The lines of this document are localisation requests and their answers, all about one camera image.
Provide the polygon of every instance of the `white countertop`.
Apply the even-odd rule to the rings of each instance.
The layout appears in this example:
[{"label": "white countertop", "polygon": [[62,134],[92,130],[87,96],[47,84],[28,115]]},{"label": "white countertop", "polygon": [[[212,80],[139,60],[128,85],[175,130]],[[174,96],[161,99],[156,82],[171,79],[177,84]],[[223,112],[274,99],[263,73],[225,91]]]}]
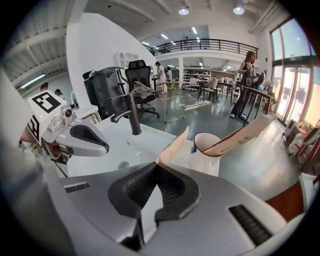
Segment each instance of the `white countertop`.
[{"label": "white countertop", "polygon": [[[124,117],[118,123],[105,119],[96,127],[105,136],[109,152],[100,157],[72,156],[67,163],[69,177],[111,172],[121,167],[153,162],[176,137],[143,124],[140,124],[142,133],[133,135],[129,120]],[[190,168],[192,146],[193,142],[187,140],[172,163]]]}]

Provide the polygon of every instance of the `cup rim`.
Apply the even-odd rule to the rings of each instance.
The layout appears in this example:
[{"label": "cup rim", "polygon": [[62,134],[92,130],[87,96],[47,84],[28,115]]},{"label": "cup rim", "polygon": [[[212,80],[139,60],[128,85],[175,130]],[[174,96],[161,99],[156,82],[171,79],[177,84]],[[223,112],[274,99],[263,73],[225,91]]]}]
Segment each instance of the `cup rim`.
[{"label": "cup rim", "polygon": [[195,142],[195,138],[196,138],[196,136],[199,135],[199,134],[211,134],[211,135],[214,135],[214,136],[218,137],[217,135],[213,134],[212,132],[203,131],[203,132],[197,133],[197,134],[193,137],[193,145],[196,147],[196,149],[199,150],[202,154],[204,154],[204,155],[206,155],[207,157],[210,157],[210,158],[219,158],[219,157],[221,157],[222,154],[221,154],[221,155],[217,155],[217,156],[213,156],[213,155],[209,155],[209,154],[204,153],[202,150],[200,150],[200,149],[198,148],[198,146],[197,146],[197,144],[196,144],[196,142]]}]

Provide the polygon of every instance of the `black rubber pad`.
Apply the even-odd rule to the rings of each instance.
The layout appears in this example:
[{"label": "black rubber pad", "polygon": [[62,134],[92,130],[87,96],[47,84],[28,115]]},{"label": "black rubber pad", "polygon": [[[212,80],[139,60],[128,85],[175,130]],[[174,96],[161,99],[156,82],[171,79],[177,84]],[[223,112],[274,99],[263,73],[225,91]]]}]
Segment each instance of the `black rubber pad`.
[{"label": "black rubber pad", "polygon": [[270,232],[243,205],[230,207],[229,211],[256,246],[272,237]]}]

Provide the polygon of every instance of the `cable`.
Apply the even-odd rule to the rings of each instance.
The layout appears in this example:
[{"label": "cable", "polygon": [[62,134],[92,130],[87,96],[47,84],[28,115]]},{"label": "cable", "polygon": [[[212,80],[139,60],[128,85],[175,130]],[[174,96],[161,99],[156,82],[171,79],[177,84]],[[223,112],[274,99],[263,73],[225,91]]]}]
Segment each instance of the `cable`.
[{"label": "cable", "polygon": [[68,178],[68,176],[65,174],[65,172],[60,168],[60,166],[57,164],[56,161],[54,161],[55,165],[59,168],[59,170],[62,172],[62,174],[64,175],[64,177]]}]

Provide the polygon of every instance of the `long hair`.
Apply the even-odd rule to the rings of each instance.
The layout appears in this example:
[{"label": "long hair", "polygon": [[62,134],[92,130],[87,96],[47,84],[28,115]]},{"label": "long hair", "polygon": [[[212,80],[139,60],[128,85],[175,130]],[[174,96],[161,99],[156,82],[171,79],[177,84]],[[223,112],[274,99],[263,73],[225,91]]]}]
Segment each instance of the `long hair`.
[{"label": "long hair", "polygon": [[256,55],[253,51],[249,50],[247,53],[246,53],[246,56],[245,56],[245,60],[244,62],[251,62],[251,64],[255,63],[255,60],[256,60]]}]

